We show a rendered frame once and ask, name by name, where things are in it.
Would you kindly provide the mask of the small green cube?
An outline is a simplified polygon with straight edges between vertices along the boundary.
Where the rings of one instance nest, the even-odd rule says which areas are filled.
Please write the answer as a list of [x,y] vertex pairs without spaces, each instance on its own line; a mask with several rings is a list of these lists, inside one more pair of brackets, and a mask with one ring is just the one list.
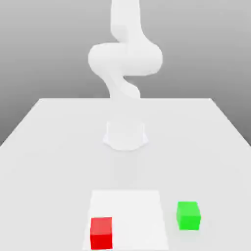
[[196,201],[179,201],[176,220],[179,230],[199,230],[201,212],[198,203]]

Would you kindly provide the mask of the small red cube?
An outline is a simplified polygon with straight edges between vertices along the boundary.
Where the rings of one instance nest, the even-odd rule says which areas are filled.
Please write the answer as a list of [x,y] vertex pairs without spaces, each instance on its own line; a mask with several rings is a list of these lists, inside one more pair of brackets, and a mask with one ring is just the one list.
[[113,249],[111,217],[91,218],[90,245],[91,245],[91,250]]

